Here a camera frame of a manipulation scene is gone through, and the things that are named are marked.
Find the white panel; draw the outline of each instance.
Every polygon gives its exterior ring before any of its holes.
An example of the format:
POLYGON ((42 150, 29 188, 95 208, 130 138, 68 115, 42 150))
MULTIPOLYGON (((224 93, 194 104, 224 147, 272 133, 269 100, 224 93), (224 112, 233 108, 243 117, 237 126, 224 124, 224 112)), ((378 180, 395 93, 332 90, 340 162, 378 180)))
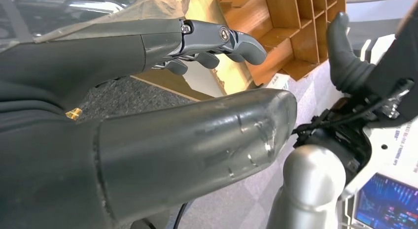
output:
POLYGON ((205 68, 198 62, 184 63, 189 67, 189 69, 183 77, 193 90, 212 97, 223 96, 217 81, 209 69, 205 68))

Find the silver cylinder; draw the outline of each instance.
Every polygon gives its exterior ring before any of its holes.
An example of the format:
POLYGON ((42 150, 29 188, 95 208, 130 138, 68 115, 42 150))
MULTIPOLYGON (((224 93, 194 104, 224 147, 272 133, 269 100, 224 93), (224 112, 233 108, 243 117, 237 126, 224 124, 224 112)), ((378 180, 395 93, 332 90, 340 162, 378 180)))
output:
POLYGON ((317 145, 296 148, 283 166, 283 186, 267 229, 336 229, 336 204, 346 174, 338 157, 317 145))

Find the metal screw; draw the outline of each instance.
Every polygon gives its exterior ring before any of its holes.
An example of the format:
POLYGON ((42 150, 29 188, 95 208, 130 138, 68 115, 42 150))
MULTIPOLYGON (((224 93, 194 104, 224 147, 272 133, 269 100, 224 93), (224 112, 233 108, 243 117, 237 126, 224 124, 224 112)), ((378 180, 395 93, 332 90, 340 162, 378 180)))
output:
POLYGON ((222 41, 229 41, 229 30, 226 27, 221 27, 219 34, 221 35, 222 41))
POLYGON ((182 25, 181 26, 181 32, 183 34, 192 33, 192 28, 189 25, 182 25))

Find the robotic thumb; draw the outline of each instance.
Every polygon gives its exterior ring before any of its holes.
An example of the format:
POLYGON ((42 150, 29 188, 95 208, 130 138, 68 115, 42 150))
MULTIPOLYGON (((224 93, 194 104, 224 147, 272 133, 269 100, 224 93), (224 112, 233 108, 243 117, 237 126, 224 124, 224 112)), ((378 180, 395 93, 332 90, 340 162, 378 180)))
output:
POLYGON ((349 18, 340 12, 328 26, 327 42, 331 81, 337 90, 353 94, 359 90, 375 65, 362 62, 347 38, 349 18))

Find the display screen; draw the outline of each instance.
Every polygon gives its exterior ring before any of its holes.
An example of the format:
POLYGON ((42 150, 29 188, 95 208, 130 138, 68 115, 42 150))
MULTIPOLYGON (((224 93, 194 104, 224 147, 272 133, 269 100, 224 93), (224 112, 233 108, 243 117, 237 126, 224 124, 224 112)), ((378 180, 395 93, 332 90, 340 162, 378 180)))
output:
POLYGON ((418 189, 376 174, 358 193, 355 218, 374 229, 418 229, 418 189))

